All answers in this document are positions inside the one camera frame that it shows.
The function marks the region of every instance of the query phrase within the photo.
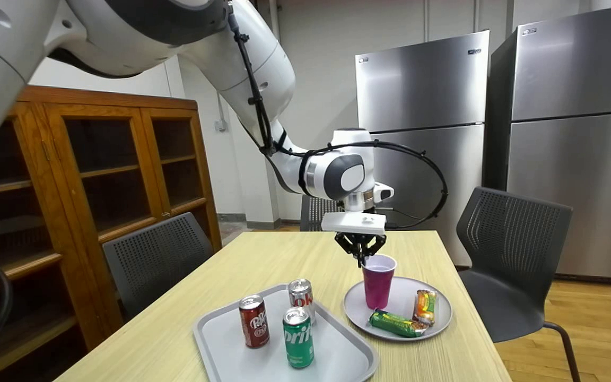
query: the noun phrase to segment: wall outlet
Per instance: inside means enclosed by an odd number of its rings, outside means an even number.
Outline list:
[[[214,121],[214,128],[219,133],[223,133],[224,131],[228,130],[228,126],[227,126],[227,124],[225,123],[225,121],[223,119],[218,119],[218,120]]]

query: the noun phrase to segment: light wood tabletop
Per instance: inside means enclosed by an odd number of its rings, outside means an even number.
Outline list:
[[[441,290],[453,318],[438,336],[412,343],[382,341],[356,328],[380,356],[371,380],[511,380],[436,232],[389,232],[381,252],[397,260],[396,276]],[[58,380],[207,380],[193,324],[211,310],[300,277],[312,282],[316,300],[354,327],[342,300],[362,272],[332,232],[245,232]]]

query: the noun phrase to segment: soda can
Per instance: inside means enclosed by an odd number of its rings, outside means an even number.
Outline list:
[[[242,331],[245,333],[245,343],[250,348],[260,348],[270,339],[267,330],[267,316],[265,315],[265,302],[257,294],[247,296],[240,300],[240,317],[242,318]]]
[[[293,368],[308,367],[315,358],[312,347],[312,323],[307,310],[291,307],[282,319],[286,360]]]
[[[298,279],[289,283],[289,302],[292,307],[301,307],[310,315],[311,323],[315,324],[315,303],[312,301],[312,285],[306,279]]]

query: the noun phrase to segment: green soda can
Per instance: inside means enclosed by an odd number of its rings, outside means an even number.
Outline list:
[[[282,319],[282,326],[284,326],[286,360],[289,361],[289,365],[293,368],[308,367],[315,358],[310,315],[301,307],[289,308]]]

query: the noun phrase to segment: plastic tray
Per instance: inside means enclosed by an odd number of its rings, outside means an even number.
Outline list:
[[[245,345],[238,302],[209,312],[195,324],[193,333],[211,382],[357,382],[369,379],[376,371],[379,357],[374,348],[317,302],[316,323],[312,327],[315,360],[306,368],[290,367],[282,331],[282,315],[291,306],[286,284],[257,294],[265,300],[270,332],[270,340],[261,348]]]

